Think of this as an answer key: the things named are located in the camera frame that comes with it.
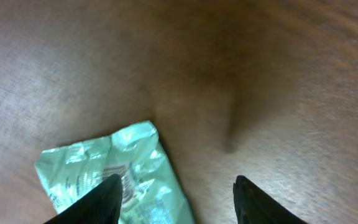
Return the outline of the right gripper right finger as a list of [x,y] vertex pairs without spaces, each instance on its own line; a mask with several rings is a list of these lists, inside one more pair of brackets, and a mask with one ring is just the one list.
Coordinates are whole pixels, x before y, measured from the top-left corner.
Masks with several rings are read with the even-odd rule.
[[238,224],[306,224],[243,175],[232,190]]

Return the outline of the light blue wipes packet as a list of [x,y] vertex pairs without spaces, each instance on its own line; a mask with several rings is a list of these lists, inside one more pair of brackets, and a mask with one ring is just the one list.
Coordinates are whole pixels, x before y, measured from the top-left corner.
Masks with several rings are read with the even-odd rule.
[[42,151],[35,170],[57,213],[110,175],[122,182],[119,223],[192,224],[191,208],[150,121]]

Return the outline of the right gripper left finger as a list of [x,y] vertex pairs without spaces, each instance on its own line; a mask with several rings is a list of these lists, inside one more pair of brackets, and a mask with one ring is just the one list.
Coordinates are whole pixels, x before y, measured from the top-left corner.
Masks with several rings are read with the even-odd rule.
[[113,174],[45,224],[118,224],[121,205],[121,176]]

